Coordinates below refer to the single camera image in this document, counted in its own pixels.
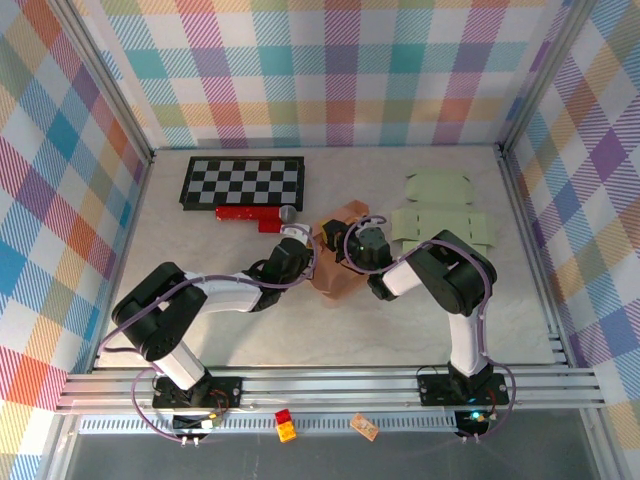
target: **metal rail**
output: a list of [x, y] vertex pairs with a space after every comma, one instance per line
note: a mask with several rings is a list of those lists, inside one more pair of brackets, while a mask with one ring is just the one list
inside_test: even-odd
[[[417, 367], [367, 368], [224, 368], [214, 376], [242, 376], [244, 394], [235, 412], [274, 413], [288, 408], [296, 413], [425, 412], [443, 407], [422, 407], [416, 381]], [[57, 413], [114, 415], [134, 413], [131, 382], [136, 369], [96, 370], [71, 375], [62, 391]], [[446, 374], [445, 367], [427, 367], [421, 375]], [[591, 369], [516, 367], [518, 409], [600, 408], [604, 399]], [[152, 411], [153, 374], [138, 384], [141, 407]], [[507, 388], [511, 382], [507, 377]], [[444, 407], [464, 410], [466, 407]], [[206, 413], [193, 409], [190, 414]]]

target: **plaid wall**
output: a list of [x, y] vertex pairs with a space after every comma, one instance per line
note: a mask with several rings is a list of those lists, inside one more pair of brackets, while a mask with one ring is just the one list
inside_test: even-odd
[[600, 0], [515, 149], [564, 326], [640, 478], [640, 0]]
[[0, 479], [35, 476], [143, 163], [46, 0], [0, 1]]
[[534, 59], [531, 66], [529, 67], [529, 71], [527, 72], [524, 78], [524, 81], [520, 85], [520, 89], [518, 90], [518, 94], [516, 95], [515, 100], [511, 104], [511, 108], [509, 109], [507, 118], [504, 124], [502, 125], [502, 128], [500, 129], [500, 133], [498, 134], [498, 137], [497, 137], [497, 141], [499, 143], [502, 143], [506, 140], [507, 134], [509, 133], [509, 130], [511, 129], [511, 127], [513, 127], [513, 123], [515, 119], [518, 118], [518, 116], [520, 115], [522, 111], [522, 106], [527, 97], [527, 94], [529, 93], [529, 91], [531, 90], [531, 87], [535, 83], [538, 77], [540, 68], [542, 67], [542, 65], [544, 64], [544, 62], [548, 57], [549, 48], [551, 47], [555, 39], [558, 37], [558, 34], [561, 32], [562, 27], [564, 26], [564, 23], [567, 19], [567, 16], [569, 15], [569, 11], [571, 10], [571, 7], [574, 4], [574, 1], [575, 0], [562, 1], [561, 7], [556, 13], [556, 17], [553, 19], [553, 23], [544, 37], [544, 41], [542, 42], [542, 45], [540, 45], [540, 50], [538, 50], [538, 53], [536, 54], [536, 58]]
[[493, 143], [569, 0], [76, 3], [155, 146], [244, 148]]

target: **black and white checkered board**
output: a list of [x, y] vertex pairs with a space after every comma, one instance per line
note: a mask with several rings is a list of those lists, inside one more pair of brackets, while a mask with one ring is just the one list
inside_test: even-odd
[[185, 210], [221, 205], [302, 211], [304, 157], [191, 157], [180, 203]]

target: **yellow block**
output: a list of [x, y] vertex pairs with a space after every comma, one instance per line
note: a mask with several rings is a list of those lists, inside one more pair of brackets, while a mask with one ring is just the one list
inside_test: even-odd
[[293, 427], [292, 422], [285, 422], [277, 425], [276, 430], [278, 430], [278, 436], [280, 437], [280, 441], [282, 443], [290, 442], [297, 437], [296, 429]]

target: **purple cable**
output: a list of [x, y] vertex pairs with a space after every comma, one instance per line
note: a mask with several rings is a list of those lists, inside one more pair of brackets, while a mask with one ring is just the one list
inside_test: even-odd
[[132, 347], [110, 348], [110, 347], [107, 347], [107, 343], [109, 343], [113, 339], [113, 337], [115, 337], [119, 333], [122, 333], [124, 330], [129, 328], [131, 325], [133, 325], [134, 323], [139, 321], [141, 318], [143, 318], [145, 315], [147, 315], [149, 312], [151, 312], [154, 308], [156, 308], [162, 302], [165, 302], [168, 299], [170, 299], [173, 295], [176, 294], [176, 292], [179, 292], [180, 290], [182, 290], [185, 287], [188, 287], [189, 285], [194, 285], [194, 284], [197, 284], [197, 283], [210, 282], [210, 281], [213, 281], [213, 280], [226, 280], [226, 281], [234, 282], [234, 283], [244, 283], [244, 284], [252, 285], [252, 286], [255, 286], [255, 287], [283, 289], [284, 290], [284, 289], [295, 287], [296, 285], [300, 285], [305, 280], [311, 278], [311, 275], [313, 274], [313, 271], [315, 270], [316, 265], [318, 264], [318, 244], [316, 243], [315, 239], [313, 238], [313, 236], [311, 235], [310, 232], [307, 232], [304, 228], [302, 228], [302, 227], [300, 227], [298, 225], [285, 225], [284, 228], [293, 228], [293, 229], [296, 229], [296, 230], [300, 230], [301, 232], [303, 232], [307, 236], [307, 238], [309, 239], [309, 242], [311, 243], [311, 246], [313, 247], [313, 258], [311, 260], [311, 266], [309, 267], [308, 271], [306, 273], [302, 274], [297, 280], [295, 280], [295, 281], [293, 281], [291, 283], [286, 283], [286, 284], [282, 284], [282, 285], [276, 284], [276, 283], [260, 282], [258, 280], [252, 280], [252, 279], [248, 279], [248, 278], [238, 278], [238, 277], [234, 277], [234, 276], [231, 276], [231, 275], [204, 275], [202, 277], [196, 277], [196, 278], [192, 278], [190, 280], [185, 280], [185, 281], [177, 284], [173, 288], [171, 288], [164, 295], [161, 295], [160, 297], [158, 297], [154, 302], [152, 302], [151, 304], [149, 304], [148, 306], [146, 306], [145, 308], [140, 310], [138, 313], [133, 315], [131, 318], [127, 319], [124, 323], [119, 325], [118, 328], [116, 328], [113, 331], [109, 332], [102, 339], [102, 342], [100, 342], [100, 345], [98, 346], [98, 355], [100, 355], [102, 352], [108, 352], [108, 353], [123, 353], [123, 352], [139, 353], [135, 348], [132, 348]]
[[516, 392], [517, 392], [517, 388], [516, 388], [516, 378], [513, 375], [513, 372], [511, 371], [511, 369], [509, 367], [507, 367], [506, 365], [502, 364], [502, 363], [498, 363], [495, 360], [493, 360], [491, 357], [489, 357], [489, 354], [486, 351], [486, 343], [485, 343], [485, 309], [487, 308], [487, 303], [489, 302], [489, 297], [491, 296], [491, 281], [489, 280], [489, 276], [487, 275], [487, 272], [484, 271], [484, 268], [482, 268], [482, 266], [478, 263], [477, 260], [475, 260], [471, 255], [469, 255], [467, 252], [465, 252], [464, 250], [462, 250], [461, 248], [449, 243], [449, 242], [443, 242], [441, 240], [427, 240], [426, 242], [422, 242], [420, 245], [418, 245], [415, 248], [412, 248], [410, 251], [408, 251], [407, 253], [405, 253], [404, 255], [402, 255], [398, 260], [396, 260], [395, 262], [393, 262], [391, 265], [384, 267], [384, 268], [380, 268], [378, 270], [364, 270], [358, 266], [356, 266], [353, 263], [353, 260], [351, 259], [351, 256], [349, 255], [349, 250], [347, 249], [347, 245], [348, 245], [348, 241], [349, 241], [349, 237], [352, 235], [353, 231], [358, 228], [359, 226], [362, 226], [362, 224], [364, 224], [365, 222], [370, 222], [370, 221], [374, 221], [377, 220], [378, 222], [376, 223], [376, 225], [382, 225], [387, 223], [387, 219], [385, 217], [383, 217], [382, 215], [371, 215], [368, 217], [364, 217], [362, 219], [360, 219], [360, 221], [355, 222], [353, 225], [351, 225], [349, 227], [349, 230], [347, 230], [347, 233], [344, 236], [344, 242], [343, 242], [343, 247], [344, 247], [344, 256], [345, 259], [347, 260], [347, 263], [349, 264], [349, 266], [355, 270], [356, 272], [365, 274], [365, 275], [374, 275], [374, 274], [380, 274], [380, 273], [385, 273], [388, 272], [389, 270], [391, 270], [393, 267], [395, 267], [396, 265], [398, 265], [399, 263], [402, 263], [407, 257], [409, 257], [410, 255], [412, 255], [413, 253], [415, 253], [417, 250], [420, 250], [421, 248], [425, 248], [429, 245], [436, 245], [439, 247], [444, 247], [447, 248], [449, 250], [452, 250], [453, 252], [457, 253], [458, 255], [460, 255], [462, 258], [464, 258], [466, 261], [468, 261], [477, 271], [478, 274], [480, 275], [480, 277], [482, 278], [482, 283], [484, 285], [484, 297], [482, 299], [482, 302], [480, 302], [480, 305], [478, 306], [478, 347], [480, 348], [480, 354], [484, 357], [484, 359], [487, 361], [487, 363], [490, 363], [491, 365], [498, 367], [498, 368], [502, 368], [507, 372], [507, 375], [509, 375], [509, 378], [511, 379], [511, 399], [509, 401], [509, 405], [507, 406], [507, 411], [505, 412], [504, 416], [501, 418], [500, 422], [491, 430], [489, 430], [487, 433], [485, 433], [484, 435], [482, 435], [483, 437], [486, 437], [488, 435], [492, 435], [494, 432], [500, 430], [502, 428], [502, 426], [504, 425], [504, 423], [506, 422], [507, 418], [509, 418], [509, 416], [511, 415], [511, 412], [513, 411], [513, 407], [515, 406], [516, 403]]

